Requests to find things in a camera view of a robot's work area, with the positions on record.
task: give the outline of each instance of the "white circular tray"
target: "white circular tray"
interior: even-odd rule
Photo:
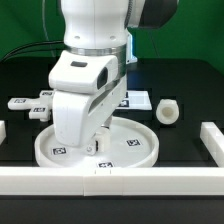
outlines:
[[[110,132],[110,149],[91,156],[86,153],[86,146],[74,148],[59,143],[53,125],[49,126],[35,141],[36,160],[41,167],[152,167],[155,164],[159,141],[151,129],[113,117]]]

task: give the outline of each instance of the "black cable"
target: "black cable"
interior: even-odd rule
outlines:
[[[15,55],[17,52],[22,51],[26,48],[30,48],[30,47],[36,47],[36,46],[46,46],[46,45],[56,45],[56,44],[63,44],[63,41],[44,41],[44,42],[36,42],[36,43],[31,43],[31,44],[26,44],[23,45],[21,47],[18,47],[12,51],[10,51],[9,53],[7,53],[1,60],[0,62],[4,62],[5,60],[7,60],[9,57],[11,57],[11,55]]]
[[[6,59],[4,59],[4,61],[6,61],[7,59],[14,57],[16,55],[20,55],[20,54],[26,54],[26,53],[38,53],[38,52],[44,52],[44,51],[51,51],[52,49],[39,49],[39,50],[30,50],[30,51],[22,51],[22,52],[17,52],[15,54],[11,54],[9,57],[7,57]],[[64,49],[54,49],[56,51],[63,51]]]
[[[154,51],[155,51],[155,53],[156,53],[157,58],[160,58],[158,49],[157,49],[157,47],[156,47],[156,43],[155,43],[155,41],[154,41],[153,35],[152,35],[152,33],[151,33],[150,30],[149,30],[149,37],[150,37],[150,39],[151,39],[152,46],[153,46],[153,48],[154,48]]]

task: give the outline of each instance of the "white plastic object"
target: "white plastic object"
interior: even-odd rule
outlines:
[[[49,85],[67,92],[94,94],[102,87],[100,81],[107,85],[117,74],[118,59],[113,55],[87,57],[63,51],[50,72]]]
[[[48,106],[38,104],[29,112],[30,119],[40,119],[42,122],[50,120],[50,112]]]
[[[128,90],[124,100],[117,109],[122,110],[152,110],[152,104],[147,91]]]
[[[110,148],[87,155],[86,146],[71,147],[59,143],[53,125],[35,141],[35,156],[42,167],[152,167],[159,152],[159,141],[148,127],[132,120],[113,117],[110,125]]]
[[[10,110],[31,109],[29,112],[30,119],[40,119],[40,121],[46,122],[50,120],[54,91],[43,90],[39,96],[37,99],[12,98],[8,102],[8,108]]]
[[[157,119],[162,124],[173,124],[179,117],[179,108],[176,100],[163,99],[156,110]]]
[[[125,45],[128,3],[129,0],[61,0],[65,44],[83,49]]]
[[[0,195],[224,195],[224,168],[1,167]]]
[[[4,141],[5,137],[6,137],[5,121],[0,121],[0,145]]]
[[[200,138],[219,167],[224,167],[224,136],[213,122],[202,122]]]

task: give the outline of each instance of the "white rectangular block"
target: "white rectangular block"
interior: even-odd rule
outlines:
[[[6,137],[5,121],[0,121],[0,145],[4,141],[5,137]]]
[[[219,167],[224,167],[224,136],[213,122],[202,122],[200,138]]]

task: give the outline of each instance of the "black table surface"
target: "black table surface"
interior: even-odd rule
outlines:
[[[7,138],[0,146],[0,166],[37,166],[34,141],[52,122],[29,120],[29,111],[10,111],[12,97],[38,98],[48,90],[56,61],[20,58],[0,64],[0,120]],[[142,59],[128,66],[128,89],[146,90],[152,111],[117,110],[115,116],[145,124],[158,136],[156,167],[217,167],[200,140],[201,122],[224,129],[224,76],[193,59]],[[158,122],[161,99],[175,99],[180,117],[173,125]],[[4,223],[222,223],[223,197],[0,197]]]

